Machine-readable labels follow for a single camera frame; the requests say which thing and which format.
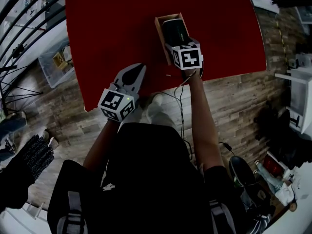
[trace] cardboard box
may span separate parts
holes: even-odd
[[[181,18],[183,20],[184,26],[185,26],[186,31],[187,31],[187,35],[190,36],[189,32],[187,30],[187,27],[185,25],[183,16],[182,16],[181,13],[155,18],[155,26],[156,26],[156,29],[158,31],[159,38],[160,38],[160,41],[161,41],[161,45],[162,45],[162,48],[163,48],[163,50],[165,52],[166,60],[167,60],[167,63],[168,63],[169,66],[172,64],[172,62],[171,62],[171,59],[170,59],[170,55],[169,55],[169,53],[168,53],[168,51],[167,51],[167,49],[165,47],[165,38],[164,38],[164,35],[162,33],[162,24],[164,23],[164,21],[167,21],[167,20],[170,20],[170,19],[176,19],[176,18]]]
[[[55,56],[53,56],[53,63],[60,70],[63,70],[64,68],[68,66],[68,63],[64,60],[60,52],[57,52]]]

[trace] backpack strap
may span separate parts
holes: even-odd
[[[58,221],[57,234],[88,234],[79,193],[69,191],[68,202],[69,212]]]
[[[236,234],[232,215],[225,204],[217,200],[209,202],[214,234]]]

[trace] black knit glove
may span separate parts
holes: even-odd
[[[48,143],[33,136],[0,174],[0,209],[21,208],[28,199],[28,187],[54,159]]]

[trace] black cable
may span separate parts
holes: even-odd
[[[166,92],[163,92],[161,91],[161,93],[163,94],[166,94],[168,96],[171,96],[172,98],[175,98],[177,99],[179,102],[180,102],[180,106],[181,106],[181,118],[182,118],[182,122],[181,122],[181,138],[183,139],[184,142],[186,142],[188,145],[189,145],[189,148],[190,148],[190,160],[193,159],[193,152],[192,152],[192,147],[191,147],[191,144],[190,142],[188,142],[186,139],[184,139],[184,127],[185,127],[185,121],[184,121],[184,117],[183,117],[183,104],[182,104],[182,94],[183,94],[183,89],[184,89],[184,85],[182,85],[182,91],[181,91],[181,94],[180,94],[180,99],[176,97],[176,90],[174,92],[174,96],[166,93]]]
[[[223,144],[223,146],[224,146],[226,149],[228,149],[228,150],[235,156],[235,154],[234,154],[233,151],[232,151],[232,147],[231,147],[228,143],[226,143],[226,142],[219,142],[219,144]]]

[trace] wood plank flooring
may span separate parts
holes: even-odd
[[[267,147],[265,141],[255,140],[257,125],[253,118],[267,100],[272,100],[279,107],[280,96],[285,90],[285,83],[274,78],[274,72],[285,72],[284,51],[275,15],[256,9],[261,25],[267,56],[267,71],[221,78],[204,82],[204,88],[211,107],[220,141],[229,143],[233,152],[246,159],[254,169],[253,161],[262,160]],[[288,58],[294,56],[295,44],[305,42],[303,30],[294,9],[281,9],[277,16],[286,45]],[[209,61],[205,69],[209,70]],[[227,68],[235,68],[233,60],[227,61]],[[53,133],[59,141],[55,151],[55,160],[41,174],[36,183],[29,188],[29,202],[40,205],[45,202],[47,209],[60,168],[65,159],[82,163],[91,145],[106,123],[106,118],[99,109],[86,113],[79,85],[75,76],[69,81],[51,89],[45,80],[39,65],[33,68],[20,83],[21,87],[43,91],[44,94],[27,100],[17,101],[11,105],[26,112],[28,125],[14,134],[14,142],[21,148],[34,134],[41,134],[45,128]],[[173,95],[173,89],[166,91]],[[25,94],[15,89],[13,95]],[[182,94],[185,120],[185,137],[193,145],[191,126],[191,101],[188,85]],[[181,127],[181,115],[176,101],[164,95],[165,112]],[[223,146],[220,147],[226,158],[231,157]]]

